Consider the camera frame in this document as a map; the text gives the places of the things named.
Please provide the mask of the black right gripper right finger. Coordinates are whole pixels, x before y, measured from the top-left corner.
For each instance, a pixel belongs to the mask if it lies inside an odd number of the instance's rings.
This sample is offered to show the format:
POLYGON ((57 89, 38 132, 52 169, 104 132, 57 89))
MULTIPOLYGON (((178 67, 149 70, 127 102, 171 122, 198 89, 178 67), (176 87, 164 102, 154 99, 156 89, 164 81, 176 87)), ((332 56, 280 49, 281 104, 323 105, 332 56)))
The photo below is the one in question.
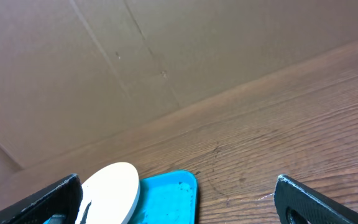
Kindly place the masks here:
POLYGON ((314 189, 279 175, 273 201, 281 223, 358 224, 358 213, 314 189))

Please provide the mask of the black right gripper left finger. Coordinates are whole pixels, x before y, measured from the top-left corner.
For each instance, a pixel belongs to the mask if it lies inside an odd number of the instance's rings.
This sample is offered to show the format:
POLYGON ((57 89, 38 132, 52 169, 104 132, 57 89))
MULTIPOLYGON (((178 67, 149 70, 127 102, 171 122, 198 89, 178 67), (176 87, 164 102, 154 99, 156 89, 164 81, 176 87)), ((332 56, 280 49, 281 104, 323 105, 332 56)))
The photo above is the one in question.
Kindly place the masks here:
POLYGON ((83 190, 77 174, 70 174, 0 211, 0 224, 44 223, 63 215, 63 223, 76 221, 83 190))

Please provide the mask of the white round plate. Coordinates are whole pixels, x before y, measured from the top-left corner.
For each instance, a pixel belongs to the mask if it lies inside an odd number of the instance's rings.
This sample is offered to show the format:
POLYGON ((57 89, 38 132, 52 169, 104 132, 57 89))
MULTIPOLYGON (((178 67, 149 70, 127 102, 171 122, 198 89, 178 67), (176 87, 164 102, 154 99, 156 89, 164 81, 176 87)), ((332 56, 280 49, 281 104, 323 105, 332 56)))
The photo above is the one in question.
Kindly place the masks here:
POLYGON ((140 181, 128 162, 110 164, 84 181, 76 224, 128 223, 137 206, 140 181))

